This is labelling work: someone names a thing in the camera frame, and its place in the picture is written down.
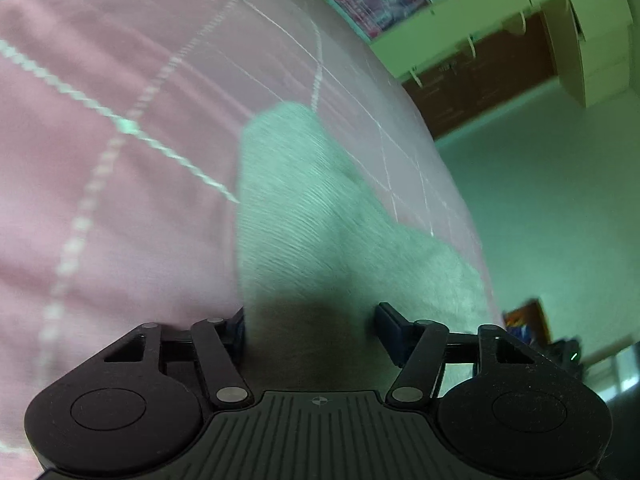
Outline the dark wooden door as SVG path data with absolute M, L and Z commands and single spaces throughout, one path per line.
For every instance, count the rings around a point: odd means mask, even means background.
M 524 34 L 500 30 L 475 45 L 474 58 L 446 58 L 402 86 L 433 139 L 538 87 L 556 75 L 544 16 L 525 20 Z

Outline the pink quilted bedspread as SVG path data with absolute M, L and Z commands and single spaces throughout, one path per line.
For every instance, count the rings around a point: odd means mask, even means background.
M 241 139 L 309 107 L 390 216 L 480 240 L 402 85 L 323 0 L 1 0 L 1 474 L 32 398 L 134 326 L 244 312 Z

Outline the colourful items on floor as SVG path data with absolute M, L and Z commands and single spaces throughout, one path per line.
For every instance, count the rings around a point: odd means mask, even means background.
M 541 353 L 570 376 L 582 380 L 582 345 L 578 338 L 553 339 L 544 308 L 538 298 L 530 298 L 518 308 L 503 312 L 506 331 Z

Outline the pale green wardrobe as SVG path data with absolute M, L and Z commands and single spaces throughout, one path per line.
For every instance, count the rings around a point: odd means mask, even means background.
M 454 52 L 477 55 L 486 32 L 526 31 L 529 15 L 547 25 L 564 89 L 590 107 L 631 80 L 628 0 L 326 0 L 394 77 L 420 72 Z

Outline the grey knitted pants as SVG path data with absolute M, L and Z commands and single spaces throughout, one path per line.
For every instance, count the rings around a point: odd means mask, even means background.
M 243 374 L 255 392 L 390 388 L 372 334 L 378 304 L 473 333 L 485 286 L 454 248 L 396 222 L 303 104 L 257 115 L 241 139 L 239 283 Z

